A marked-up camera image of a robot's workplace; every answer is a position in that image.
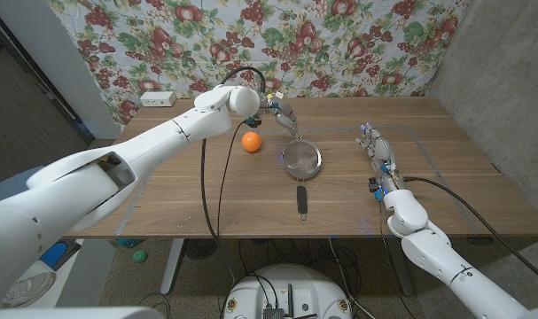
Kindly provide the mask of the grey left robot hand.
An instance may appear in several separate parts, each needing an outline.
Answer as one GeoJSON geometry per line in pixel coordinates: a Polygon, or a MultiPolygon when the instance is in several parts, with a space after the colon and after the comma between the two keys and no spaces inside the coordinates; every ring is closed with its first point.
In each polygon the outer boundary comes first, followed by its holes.
{"type": "Polygon", "coordinates": [[[292,106],[284,101],[282,93],[268,94],[260,104],[257,115],[272,114],[276,122],[287,128],[293,138],[299,137],[298,122],[292,106]]]}

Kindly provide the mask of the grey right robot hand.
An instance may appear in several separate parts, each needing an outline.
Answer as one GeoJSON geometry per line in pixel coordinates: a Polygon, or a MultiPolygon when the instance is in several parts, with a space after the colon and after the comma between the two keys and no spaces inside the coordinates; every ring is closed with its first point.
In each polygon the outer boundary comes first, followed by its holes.
{"type": "Polygon", "coordinates": [[[400,179],[394,150],[379,130],[366,123],[361,126],[361,136],[355,141],[366,151],[373,171],[394,180],[400,179]]]}

